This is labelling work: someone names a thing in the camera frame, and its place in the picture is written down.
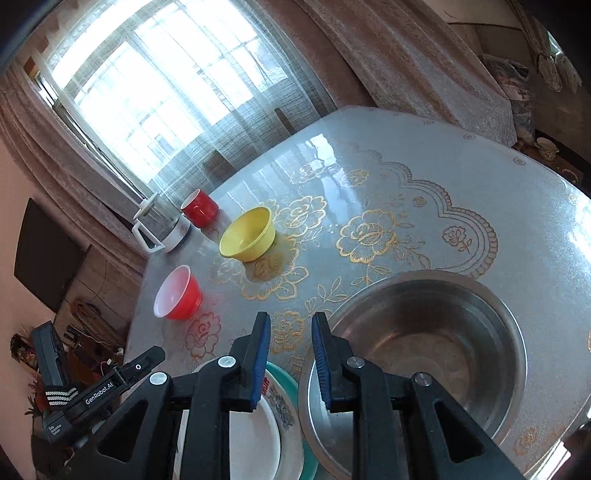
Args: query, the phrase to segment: table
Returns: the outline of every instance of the table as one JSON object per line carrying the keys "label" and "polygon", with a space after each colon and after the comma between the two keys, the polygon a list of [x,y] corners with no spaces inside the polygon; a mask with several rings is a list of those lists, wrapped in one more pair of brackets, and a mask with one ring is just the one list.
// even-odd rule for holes
{"label": "table", "polygon": [[542,165],[548,167],[550,170],[555,171],[558,175],[573,185],[580,187],[583,183],[583,172],[571,165],[560,155],[557,154],[553,161],[548,161],[545,158],[542,158],[542,155],[540,155],[540,152],[537,148],[532,147],[523,141],[518,142],[513,146],[513,148],[527,155],[528,157],[537,160]]}
{"label": "table", "polygon": [[[517,467],[532,467],[584,413],[591,203],[536,161],[441,122],[350,107],[260,156],[212,196],[222,209],[215,225],[151,256],[127,360],[161,345],[160,368],[188,373],[226,354],[265,310],[269,359],[297,378],[313,312],[330,316],[389,275],[438,268],[489,287],[521,328],[527,383],[501,444]],[[273,246],[246,265],[222,258],[220,235],[257,205],[273,211]],[[203,304],[187,322],[157,319],[155,294],[180,264],[196,275]]]}

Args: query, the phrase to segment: white plate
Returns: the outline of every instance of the white plate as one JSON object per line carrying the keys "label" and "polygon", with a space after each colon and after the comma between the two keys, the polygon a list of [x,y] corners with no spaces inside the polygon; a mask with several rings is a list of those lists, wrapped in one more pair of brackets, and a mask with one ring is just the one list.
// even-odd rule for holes
{"label": "white plate", "polygon": [[265,371],[262,384],[261,403],[265,400],[273,411],[281,436],[281,457],[274,480],[297,480],[304,468],[304,448],[297,409],[269,370]]}
{"label": "white plate", "polygon": [[[203,365],[205,364],[199,365],[194,372],[199,371]],[[252,413],[230,412],[230,478],[232,480],[273,480],[277,478],[281,441],[274,415],[274,411],[264,397],[261,397],[257,408]],[[174,459],[176,478],[180,477],[188,419],[189,411],[185,410],[178,433],[177,454]]]}

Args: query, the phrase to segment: red mug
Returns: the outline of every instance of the red mug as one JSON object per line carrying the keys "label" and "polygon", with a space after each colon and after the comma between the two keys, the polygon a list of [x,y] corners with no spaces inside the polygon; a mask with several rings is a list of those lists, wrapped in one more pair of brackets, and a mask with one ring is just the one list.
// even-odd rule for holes
{"label": "red mug", "polygon": [[220,207],[203,190],[195,190],[181,205],[181,211],[197,228],[205,228],[217,215]]}

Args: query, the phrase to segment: white curtain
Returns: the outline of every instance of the white curtain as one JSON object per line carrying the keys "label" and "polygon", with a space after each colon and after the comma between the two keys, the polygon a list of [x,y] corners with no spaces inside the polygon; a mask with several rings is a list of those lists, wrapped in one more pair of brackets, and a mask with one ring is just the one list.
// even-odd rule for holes
{"label": "white curtain", "polygon": [[114,170],[177,205],[335,109],[248,0],[66,0],[29,51]]}

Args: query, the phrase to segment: stainless steel bowl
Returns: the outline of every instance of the stainless steel bowl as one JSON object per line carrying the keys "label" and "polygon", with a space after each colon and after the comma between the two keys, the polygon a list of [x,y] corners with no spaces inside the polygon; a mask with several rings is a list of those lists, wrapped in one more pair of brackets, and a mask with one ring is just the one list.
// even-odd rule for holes
{"label": "stainless steel bowl", "polygon": [[[384,371],[434,376],[497,444],[509,432],[525,387],[525,346],[511,312],[477,281],[444,271],[403,273],[360,291],[330,323],[355,355]],[[352,414],[326,411],[312,348],[298,396],[312,451],[336,478],[350,479]]]}

